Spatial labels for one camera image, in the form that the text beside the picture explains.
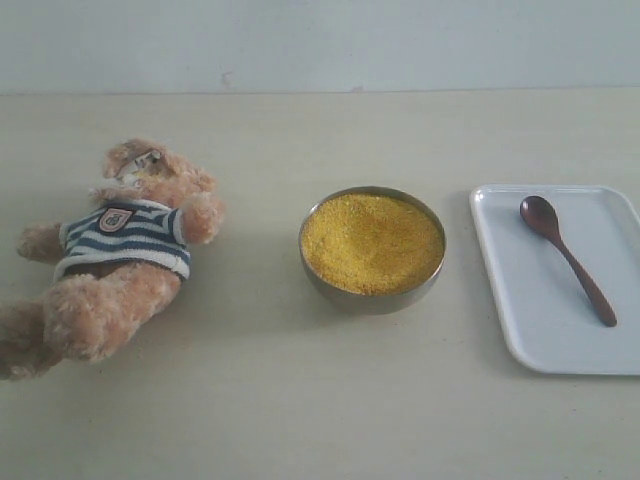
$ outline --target table surface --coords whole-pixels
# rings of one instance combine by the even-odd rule
[[[15,238],[86,212],[123,138],[166,141],[229,205],[178,299],[116,356],[0,385],[2,478],[635,478],[638,380],[511,357],[468,195],[605,184],[640,205],[638,112],[640,89],[1,97],[2,301],[50,284]],[[433,290],[389,317],[336,314],[299,261],[308,209],[361,184],[420,197],[448,234]]]

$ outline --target stainless steel bowl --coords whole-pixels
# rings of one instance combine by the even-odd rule
[[[302,234],[304,231],[304,227],[311,218],[311,216],[316,212],[318,208],[320,208],[324,203],[332,200],[336,197],[340,197],[342,195],[346,195],[349,193],[366,193],[366,194],[374,194],[374,195],[383,195],[391,198],[396,198],[402,201],[405,201],[411,205],[417,207],[421,212],[427,215],[438,228],[440,235],[442,236],[442,241],[444,244],[444,252],[442,259],[438,265],[436,271],[425,280],[422,284],[418,285],[415,288],[407,290],[402,293],[396,294],[388,294],[388,295],[364,295],[358,293],[352,293],[341,288],[336,287],[324,279],[322,279],[309,265],[307,259],[304,256],[304,251],[302,248]],[[316,289],[328,300],[330,300],[333,304],[339,307],[341,310],[348,311],[350,313],[355,314],[364,314],[364,315],[385,315],[393,312],[397,312],[402,310],[403,308],[408,307],[416,303],[425,294],[431,289],[433,284],[436,282],[438,276],[440,275],[440,271],[442,270],[442,265],[444,263],[444,258],[446,256],[447,250],[447,240],[445,236],[445,231],[440,222],[438,216],[424,203],[422,203],[417,198],[409,195],[408,193],[402,192],[400,190],[395,190],[387,187],[376,187],[376,186],[364,186],[364,187],[353,187],[348,188],[346,190],[341,190],[339,192],[332,193],[331,195],[323,198],[320,202],[313,206],[313,208],[309,211],[307,216],[305,217],[302,225],[300,227],[300,231],[298,233],[298,249],[300,251],[300,258],[302,259],[302,265],[304,267],[304,271],[311,280],[311,283],[316,287]]]

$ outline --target wall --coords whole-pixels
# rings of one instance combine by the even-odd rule
[[[13,0],[0,93],[640,84],[637,0]]]

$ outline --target striped shirt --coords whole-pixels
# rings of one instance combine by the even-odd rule
[[[182,236],[181,210],[149,200],[110,202],[60,228],[64,258],[54,281],[75,265],[141,261],[189,278],[190,255]]]

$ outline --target wooden spoon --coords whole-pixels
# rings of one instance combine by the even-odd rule
[[[611,305],[587,271],[564,244],[560,236],[558,216],[553,206],[544,198],[533,195],[525,198],[520,204],[520,216],[533,231],[549,240],[564,255],[580,280],[580,284],[589,297],[600,321],[607,327],[615,327],[618,320]]]

